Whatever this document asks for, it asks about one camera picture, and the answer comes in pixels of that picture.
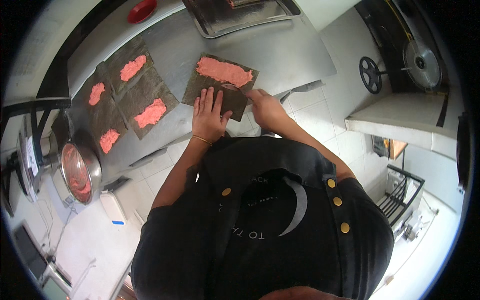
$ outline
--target gold bracelet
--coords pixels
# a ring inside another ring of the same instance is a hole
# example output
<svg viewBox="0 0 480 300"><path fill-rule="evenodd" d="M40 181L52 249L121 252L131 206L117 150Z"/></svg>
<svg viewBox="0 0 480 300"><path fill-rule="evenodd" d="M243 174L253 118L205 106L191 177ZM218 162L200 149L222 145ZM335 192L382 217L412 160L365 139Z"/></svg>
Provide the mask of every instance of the gold bracelet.
<svg viewBox="0 0 480 300"><path fill-rule="evenodd" d="M194 137L194 138L197 138L197 139L199 139L199 140L202 140L202 141L204 141L205 143L208 143L208 144L210 144L210 147L211 147L211 146L213 146L213 144L212 144L211 142L207 141L207 140L206 140L206 139L204 139L203 137L199 137L198 135L195 135L195 134L194 134L194 135L192 135L192 137Z"/></svg>

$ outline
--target gold button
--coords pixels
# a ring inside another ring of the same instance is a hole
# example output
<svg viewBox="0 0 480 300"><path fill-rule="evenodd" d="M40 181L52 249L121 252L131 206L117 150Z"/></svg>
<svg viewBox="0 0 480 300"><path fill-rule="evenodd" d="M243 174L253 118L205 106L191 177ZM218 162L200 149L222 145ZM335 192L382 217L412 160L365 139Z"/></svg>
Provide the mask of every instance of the gold button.
<svg viewBox="0 0 480 300"><path fill-rule="evenodd" d="M342 223L340 225L340 230L343 232L343 233L347 233L350 231L350 225L348 223Z"/></svg>
<svg viewBox="0 0 480 300"><path fill-rule="evenodd" d="M334 188L335 187L335 180L329 179L327 180L327 184L329 187Z"/></svg>
<svg viewBox="0 0 480 300"><path fill-rule="evenodd" d="M338 197L334 197L333 198L333 204L335 204L336 206L342 205L342 199L340 199Z"/></svg>
<svg viewBox="0 0 480 300"><path fill-rule="evenodd" d="M231 191L232 191L231 188L224 189L223 192L222 192L222 196L227 196L228 194L230 194Z"/></svg>

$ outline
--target pink spicy mayo filling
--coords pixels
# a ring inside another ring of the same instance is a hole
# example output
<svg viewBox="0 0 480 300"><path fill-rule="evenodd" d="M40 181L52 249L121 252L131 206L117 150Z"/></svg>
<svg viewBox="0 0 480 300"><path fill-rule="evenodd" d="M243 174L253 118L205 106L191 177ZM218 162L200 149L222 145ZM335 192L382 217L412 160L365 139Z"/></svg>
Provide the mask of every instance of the pink spicy mayo filling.
<svg viewBox="0 0 480 300"><path fill-rule="evenodd" d="M99 82L92 86L92 92L90 93L90 100L88 100L88 104L91 106L97 104L100 101L100 95L105 92L105 85L103 82Z"/></svg>
<svg viewBox="0 0 480 300"><path fill-rule="evenodd" d="M112 148L113 144L119 138L120 133L115 129L109 129L102 137L100 138L100 146L102 147L103 152L108 153Z"/></svg>
<svg viewBox="0 0 480 300"><path fill-rule="evenodd" d="M120 79L129 81L147 62L147 56L140 55L133 61L129 61L120 71Z"/></svg>
<svg viewBox="0 0 480 300"><path fill-rule="evenodd" d="M241 87L253 78L252 71L245 72L241 67L228 62L220 62L210 57L202 57L197 63L200 75L211 77L220 82L229 82Z"/></svg>
<svg viewBox="0 0 480 300"><path fill-rule="evenodd" d="M135 121L138 122L138 127L143 128L148 124L155 125L158 120L167 111L167 107L163 103L162 99L158 98L153 100L153 103L145 108L145 110L135 117Z"/></svg>
<svg viewBox="0 0 480 300"><path fill-rule="evenodd" d="M87 202L92 187L90 186L88 170L82 157L78 150L71 146L65 154L64 160L70 162L66 167L70 191L80 202Z"/></svg>

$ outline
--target red bowl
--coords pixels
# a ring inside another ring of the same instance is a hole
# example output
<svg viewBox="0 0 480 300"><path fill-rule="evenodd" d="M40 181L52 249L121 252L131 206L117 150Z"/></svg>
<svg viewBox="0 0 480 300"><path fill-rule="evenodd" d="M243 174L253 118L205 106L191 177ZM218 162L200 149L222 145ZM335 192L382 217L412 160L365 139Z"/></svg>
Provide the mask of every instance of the red bowl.
<svg viewBox="0 0 480 300"><path fill-rule="evenodd" d="M148 18L156 7L156 0L143 0L130 10L127 22L130 24L139 23Z"/></svg>

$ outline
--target black handwheel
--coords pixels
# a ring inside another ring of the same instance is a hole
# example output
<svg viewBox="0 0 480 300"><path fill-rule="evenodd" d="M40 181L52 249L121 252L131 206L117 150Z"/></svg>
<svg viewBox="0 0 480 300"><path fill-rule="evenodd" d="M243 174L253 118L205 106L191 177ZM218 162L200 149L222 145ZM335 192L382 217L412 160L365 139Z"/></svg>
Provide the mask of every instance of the black handwheel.
<svg viewBox="0 0 480 300"><path fill-rule="evenodd" d="M371 58L364 56L360 59L359 70L363 85L370 93L378 94L382 89L382 76L377 64Z"/></svg>

